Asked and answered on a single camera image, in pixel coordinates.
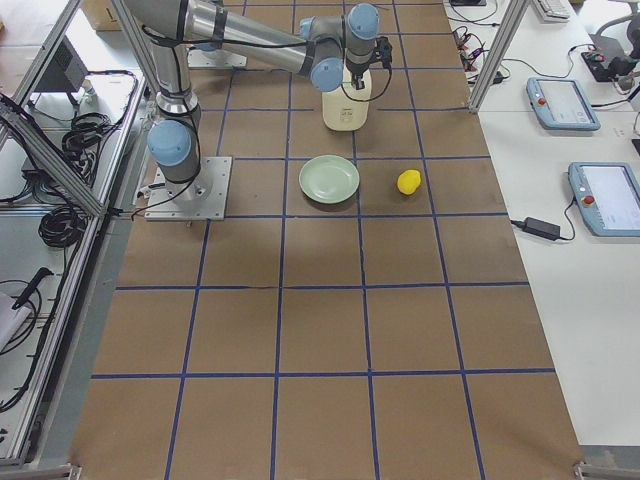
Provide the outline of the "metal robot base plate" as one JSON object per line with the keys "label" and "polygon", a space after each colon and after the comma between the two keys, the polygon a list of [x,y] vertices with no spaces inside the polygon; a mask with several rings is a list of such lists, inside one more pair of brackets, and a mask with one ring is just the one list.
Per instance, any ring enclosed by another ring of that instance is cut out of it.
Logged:
{"label": "metal robot base plate", "polygon": [[166,183],[159,167],[155,183],[163,186],[150,192],[150,207],[142,212],[148,221],[220,221],[225,218],[232,158],[204,157],[201,171],[189,188],[179,194],[181,188]]}

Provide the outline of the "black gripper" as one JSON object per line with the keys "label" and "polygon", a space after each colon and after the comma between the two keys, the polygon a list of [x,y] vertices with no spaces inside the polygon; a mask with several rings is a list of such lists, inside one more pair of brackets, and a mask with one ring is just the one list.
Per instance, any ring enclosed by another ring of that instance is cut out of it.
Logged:
{"label": "black gripper", "polygon": [[364,84],[364,73],[366,72],[365,64],[348,64],[348,71],[351,74],[351,84],[352,85],[363,85]]}

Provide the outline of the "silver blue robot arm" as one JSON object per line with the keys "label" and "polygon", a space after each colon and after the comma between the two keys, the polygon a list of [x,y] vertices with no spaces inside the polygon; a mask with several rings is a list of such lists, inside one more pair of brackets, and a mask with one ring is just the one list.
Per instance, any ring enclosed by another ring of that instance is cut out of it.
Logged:
{"label": "silver blue robot arm", "polygon": [[211,1],[129,1],[151,42],[159,83],[161,120],[147,145],[164,175],[170,199],[188,204],[207,197],[213,181],[204,172],[198,127],[201,106],[188,67],[190,46],[225,49],[308,78],[323,93],[339,88],[350,72],[357,88],[376,60],[379,12],[360,3],[340,16],[316,16],[294,35],[229,11]]}

